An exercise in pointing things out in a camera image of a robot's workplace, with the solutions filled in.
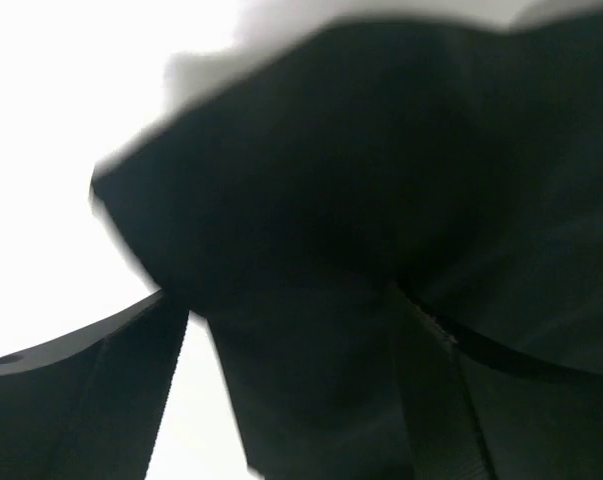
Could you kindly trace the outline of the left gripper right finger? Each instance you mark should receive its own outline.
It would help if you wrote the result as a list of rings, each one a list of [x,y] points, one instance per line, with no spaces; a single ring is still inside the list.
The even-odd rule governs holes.
[[[603,375],[388,302],[415,478],[603,480]]]

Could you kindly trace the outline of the black shorts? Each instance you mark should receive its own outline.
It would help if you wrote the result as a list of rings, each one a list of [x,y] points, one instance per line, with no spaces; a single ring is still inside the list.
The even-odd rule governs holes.
[[[603,373],[603,12],[507,36],[337,25],[180,113],[92,188],[152,280],[208,322],[268,479],[408,473],[389,349],[400,285]]]

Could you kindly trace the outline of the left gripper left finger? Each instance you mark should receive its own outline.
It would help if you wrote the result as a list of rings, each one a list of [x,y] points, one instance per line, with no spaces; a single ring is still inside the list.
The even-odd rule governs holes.
[[[0,357],[0,480],[145,478],[187,321],[156,293]]]

